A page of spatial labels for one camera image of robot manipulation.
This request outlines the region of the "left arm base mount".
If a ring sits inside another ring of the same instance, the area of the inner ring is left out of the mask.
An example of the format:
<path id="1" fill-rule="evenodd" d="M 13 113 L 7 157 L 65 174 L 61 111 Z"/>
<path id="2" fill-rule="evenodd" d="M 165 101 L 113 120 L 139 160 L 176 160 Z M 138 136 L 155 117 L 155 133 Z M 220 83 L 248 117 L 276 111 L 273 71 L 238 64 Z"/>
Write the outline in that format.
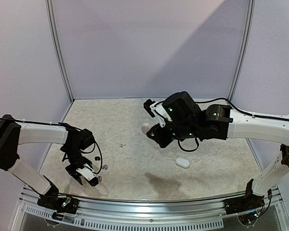
<path id="1" fill-rule="evenodd" d="M 79 199 L 74 198 L 71 195 L 41 195 L 37 201 L 37 205 L 55 210 L 57 213 L 76 214 L 79 206 Z"/>

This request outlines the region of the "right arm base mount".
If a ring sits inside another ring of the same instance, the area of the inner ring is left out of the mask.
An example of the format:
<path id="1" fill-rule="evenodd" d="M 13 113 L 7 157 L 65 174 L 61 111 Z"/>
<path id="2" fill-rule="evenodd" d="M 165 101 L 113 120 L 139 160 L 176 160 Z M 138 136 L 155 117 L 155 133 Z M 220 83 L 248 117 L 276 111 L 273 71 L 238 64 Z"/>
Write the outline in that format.
<path id="1" fill-rule="evenodd" d="M 250 211 L 264 205 L 264 196 L 245 194 L 223 201 L 227 215 Z"/>

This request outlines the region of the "aluminium front rail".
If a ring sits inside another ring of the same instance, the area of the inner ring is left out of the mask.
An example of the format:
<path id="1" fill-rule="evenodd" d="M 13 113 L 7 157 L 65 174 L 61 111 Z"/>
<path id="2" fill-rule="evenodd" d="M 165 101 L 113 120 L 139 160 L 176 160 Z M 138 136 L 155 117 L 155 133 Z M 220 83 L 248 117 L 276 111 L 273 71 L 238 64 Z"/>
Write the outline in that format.
<path id="1" fill-rule="evenodd" d="M 79 206 L 76 214 L 101 218 L 114 218 L 118 220 L 135 219 L 144 220 L 153 218 L 157 221 L 202 221 L 209 219 L 219 219 L 226 217 L 237 217 L 243 215 L 255 215 L 255 211 L 264 209 L 265 216 L 275 212 L 281 218 L 285 212 L 283 201 L 278 188 L 273 188 L 273 197 L 265 197 L 265 205 L 250 211 L 227 215 L 223 201 L 225 199 L 243 196 L 243 192 L 226 194 L 212 198 L 202 198 L 182 201 L 113 201 L 106 199 L 93 199 L 77 196 Z"/>

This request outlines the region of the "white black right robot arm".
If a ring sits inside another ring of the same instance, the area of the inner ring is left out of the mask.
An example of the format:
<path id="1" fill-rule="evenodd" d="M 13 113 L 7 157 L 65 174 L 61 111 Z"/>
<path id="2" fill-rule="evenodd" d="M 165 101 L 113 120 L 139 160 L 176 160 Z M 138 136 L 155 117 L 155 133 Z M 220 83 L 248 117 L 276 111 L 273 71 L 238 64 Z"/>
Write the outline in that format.
<path id="1" fill-rule="evenodd" d="M 279 155 L 256 179 L 247 186 L 248 193 L 240 198 L 244 210 L 251 209 L 264 195 L 289 173 L 289 115 L 270 115 L 246 112 L 232 103 L 215 104 L 201 110 L 199 104 L 186 92 L 177 92 L 163 101 L 148 99 L 144 109 L 156 120 L 146 131 L 160 148 L 166 148 L 172 141 L 179 143 L 194 139 L 226 140 L 248 138 L 280 143 Z"/>

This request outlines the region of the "aluminium corner frame post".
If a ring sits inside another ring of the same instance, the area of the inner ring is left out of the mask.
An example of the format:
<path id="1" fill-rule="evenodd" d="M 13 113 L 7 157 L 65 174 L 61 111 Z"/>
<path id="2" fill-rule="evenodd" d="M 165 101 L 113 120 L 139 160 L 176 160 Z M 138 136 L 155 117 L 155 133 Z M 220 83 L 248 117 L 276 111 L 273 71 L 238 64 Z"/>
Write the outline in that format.
<path id="1" fill-rule="evenodd" d="M 240 45 L 240 50 L 239 50 L 239 56 L 238 56 L 238 61 L 236 64 L 235 68 L 235 73 L 234 77 L 227 95 L 228 100 L 232 101 L 235 95 L 235 91 L 239 82 L 239 77 L 240 73 L 243 67 L 244 59 L 245 59 L 245 54 L 248 46 L 248 41 L 250 37 L 250 31 L 252 27 L 252 19 L 253 19 L 253 13 L 254 13 L 254 6 L 255 6 L 255 1 L 254 0 L 249 0 L 248 1 L 248 7 L 246 11 L 246 17 L 245 17 L 245 23 L 243 27 L 243 34 L 242 34 L 242 40 L 241 40 L 241 45 Z"/>

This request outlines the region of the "white oval charging case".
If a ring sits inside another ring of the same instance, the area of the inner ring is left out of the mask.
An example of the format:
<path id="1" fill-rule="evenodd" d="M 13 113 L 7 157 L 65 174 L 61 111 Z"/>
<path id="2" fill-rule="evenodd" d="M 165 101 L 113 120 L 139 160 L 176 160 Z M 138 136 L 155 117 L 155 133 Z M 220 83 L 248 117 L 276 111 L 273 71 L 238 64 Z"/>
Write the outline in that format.
<path id="1" fill-rule="evenodd" d="M 189 168 L 190 167 L 189 160 L 182 158 L 182 157 L 177 157 L 175 160 L 175 163 L 177 166 L 182 167 L 182 168 Z"/>

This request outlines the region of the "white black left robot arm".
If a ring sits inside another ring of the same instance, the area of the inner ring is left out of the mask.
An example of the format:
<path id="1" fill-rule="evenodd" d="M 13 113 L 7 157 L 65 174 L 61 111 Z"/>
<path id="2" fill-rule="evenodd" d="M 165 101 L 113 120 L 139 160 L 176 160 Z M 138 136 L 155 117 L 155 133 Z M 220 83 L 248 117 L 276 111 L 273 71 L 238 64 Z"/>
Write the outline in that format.
<path id="1" fill-rule="evenodd" d="M 92 162 L 83 156 L 83 151 L 95 140 L 90 131 L 66 123 L 45 123 L 18 120 L 11 115 L 0 117 L 0 169 L 7 171 L 43 195 L 44 202 L 52 209 L 62 205 L 61 196 L 51 191 L 51 182 L 19 154 L 18 147 L 27 144 L 58 144 L 69 161 L 66 170 L 82 184 L 98 182 Z"/>

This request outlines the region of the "round white pink case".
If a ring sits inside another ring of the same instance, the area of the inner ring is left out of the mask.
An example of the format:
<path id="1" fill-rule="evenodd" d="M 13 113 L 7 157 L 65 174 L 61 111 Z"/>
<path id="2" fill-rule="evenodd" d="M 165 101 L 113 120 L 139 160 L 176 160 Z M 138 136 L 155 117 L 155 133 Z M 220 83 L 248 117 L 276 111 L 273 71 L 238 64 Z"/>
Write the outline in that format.
<path id="1" fill-rule="evenodd" d="M 143 134 L 146 134 L 151 129 L 151 125 L 149 123 L 143 123 L 141 125 L 141 131 Z"/>

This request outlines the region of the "aluminium left frame post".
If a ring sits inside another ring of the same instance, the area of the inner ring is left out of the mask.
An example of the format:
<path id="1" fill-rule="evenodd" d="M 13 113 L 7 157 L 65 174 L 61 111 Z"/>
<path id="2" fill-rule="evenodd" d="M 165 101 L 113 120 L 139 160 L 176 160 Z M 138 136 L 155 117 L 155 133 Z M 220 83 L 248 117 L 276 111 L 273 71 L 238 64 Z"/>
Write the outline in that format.
<path id="1" fill-rule="evenodd" d="M 57 31 L 57 26 L 56 26 L 56 21 L 55 21 L 53 1 L 46 0 L 45 4 L 46 4 L 46 11 L 47 11 L 48 21 L 49 21 L 49 26 L 50 26 L 50 33 L 51 33 L 51 37 L 53 40 L 54 52 L 55 52 L 55 56 L 57 59 L 60 75 L 63 81 L 64 88 L 66 90 L 67 97 L 69 101 L 73 103 L 75 99 L 73 96 L 70 81 L 68 79 L 65 62 L 64 62 L 63 55 L 62 55 L 62 51 L 61 51 L 61 46 L 60 46 L 60 41 L 59 41 L 59 36 L 58 36 L 58 31 Z"/>

